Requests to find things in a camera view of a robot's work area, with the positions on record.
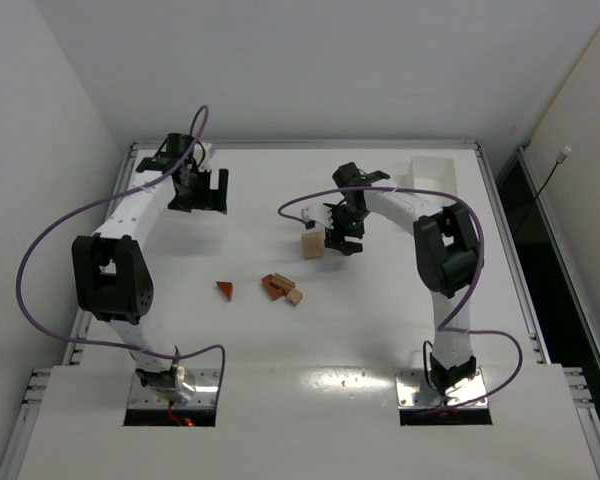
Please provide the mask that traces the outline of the red-brown arch block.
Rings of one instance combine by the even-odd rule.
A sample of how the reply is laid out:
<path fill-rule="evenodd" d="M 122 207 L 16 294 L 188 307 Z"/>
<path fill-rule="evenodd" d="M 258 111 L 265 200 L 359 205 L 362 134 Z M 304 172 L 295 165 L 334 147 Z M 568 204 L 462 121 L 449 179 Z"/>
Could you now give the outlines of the red-brown arch block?
<path fill-rule="evenodd" d="M 267 293 L 268 297 L 272 301 L 276 301 L 281 297 L 285 296 L 285 292 L 283 289 L 275 286 L 271 283 L 273 276 L 271 274 L 266 275 L 261 279 L 262 286 Z"/>

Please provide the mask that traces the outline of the red-brown triangle block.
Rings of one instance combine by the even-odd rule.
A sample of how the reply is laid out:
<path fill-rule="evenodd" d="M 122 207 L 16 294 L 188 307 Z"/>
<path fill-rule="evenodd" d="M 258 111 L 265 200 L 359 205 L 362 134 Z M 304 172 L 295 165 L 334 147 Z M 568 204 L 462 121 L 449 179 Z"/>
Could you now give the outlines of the red-brown triangle block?
<path fill-rule="evenodd" d="M 234 292 L 234 285 L 229 281 L 217 281 L 216 286 L 219 291 L 224 295 L 224 297 L 231 302 Z"/>

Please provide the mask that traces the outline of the white plastic box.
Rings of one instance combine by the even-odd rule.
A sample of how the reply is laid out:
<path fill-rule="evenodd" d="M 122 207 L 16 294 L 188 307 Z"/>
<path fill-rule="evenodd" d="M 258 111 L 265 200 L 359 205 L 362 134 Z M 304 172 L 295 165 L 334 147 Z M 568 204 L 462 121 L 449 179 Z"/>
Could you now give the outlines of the white plastic box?
<path fill-rule="evenodd" d="M 457 193 L 455 162 L 451 158 L 411 156 L 395 167 L 393 178 L 403 187 Z"/>

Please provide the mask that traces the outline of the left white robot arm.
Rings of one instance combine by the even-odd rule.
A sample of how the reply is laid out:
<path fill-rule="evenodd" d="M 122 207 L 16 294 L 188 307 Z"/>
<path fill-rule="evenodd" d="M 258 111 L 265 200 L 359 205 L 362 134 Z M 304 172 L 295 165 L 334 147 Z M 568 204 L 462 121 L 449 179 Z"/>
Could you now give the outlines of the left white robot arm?
<path fill-rule="evenodd" d="M 211 169 L 194 157 L 197 144 L 191 135 L 168 134 L 158 151 L 136 166 L 133 194 L 93 234 L 77 237 L 71 247 L 80 308 L 108 324 L 129 347 L 143 387 L 178 405 L 193 398 L 195 378 L 149 313 L 154 285 L 143 246 L 166 210 L 227 212 L 229 172 L 220 170 L 213 188 Z"/>

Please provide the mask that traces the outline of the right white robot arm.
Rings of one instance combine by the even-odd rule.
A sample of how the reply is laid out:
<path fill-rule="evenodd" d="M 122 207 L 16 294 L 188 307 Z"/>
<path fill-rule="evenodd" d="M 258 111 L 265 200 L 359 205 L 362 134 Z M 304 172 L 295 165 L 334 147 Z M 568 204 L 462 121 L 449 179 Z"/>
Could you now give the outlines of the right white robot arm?
<path fill-rule="evenodd" d="M 440 207 L 417 194 L 399 193 L 382 171 L 362 173 L 353 162 L 332 175 L 343 200 L 329 204 L 331 226 L 324 246 L 349 256 L 363 250 L 364 220 L 378 214 L 412 235 L 416 267 L 430 290 L 435 335 L 430 354 L 430 387 L 443 395 L 458 382 L 472 377 L 476 358 L 469 338 L 470 301 L 479 267 L 481 242 L 469 210 L 458 202 Z"/>

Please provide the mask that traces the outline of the small light wood cube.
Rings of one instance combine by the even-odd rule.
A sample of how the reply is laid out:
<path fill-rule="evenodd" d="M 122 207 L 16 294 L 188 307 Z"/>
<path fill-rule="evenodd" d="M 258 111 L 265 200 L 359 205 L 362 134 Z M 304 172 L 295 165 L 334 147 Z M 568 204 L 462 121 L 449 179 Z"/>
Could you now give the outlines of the small light wood cube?
<path fill-rule="evenodd" d="M 303 293 L 296 288 L 291 289 L 286 294 L 286 300 L 293 306 L 297 306 L 303 299 Z"/>

